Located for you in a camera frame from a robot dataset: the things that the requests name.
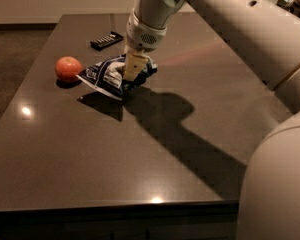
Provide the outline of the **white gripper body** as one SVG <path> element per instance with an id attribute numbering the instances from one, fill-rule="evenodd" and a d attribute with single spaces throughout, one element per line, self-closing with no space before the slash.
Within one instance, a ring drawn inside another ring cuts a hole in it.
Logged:
<path id="1" fill-rule="evenodd" d="M 166 32 L 166 15 L 134 8 L 126 24 L 125 51 L 147 53 L 156 50 Z"/>

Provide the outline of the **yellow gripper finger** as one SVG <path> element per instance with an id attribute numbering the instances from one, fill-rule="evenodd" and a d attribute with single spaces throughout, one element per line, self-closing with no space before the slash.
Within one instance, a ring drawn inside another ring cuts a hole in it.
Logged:
<path id="1" fill-rule="evenodd" d="M 135 50 L 133 48 L 126 47 L 124 52 L 124 79 L 127 81 L 134 81 L 138 74 L 146 66 L 148 57 L 144 50 Z"/>

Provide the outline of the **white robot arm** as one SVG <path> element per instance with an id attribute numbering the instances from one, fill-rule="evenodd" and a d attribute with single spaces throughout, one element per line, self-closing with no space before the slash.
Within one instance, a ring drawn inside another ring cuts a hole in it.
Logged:
<path id="1" fill-rule="evenodd" d="M 127 48 L 161 56 L 141 124 L 238 205 L 236 240 L 300 240 L 300 18 L 266 0 L 137 0 Z"/>

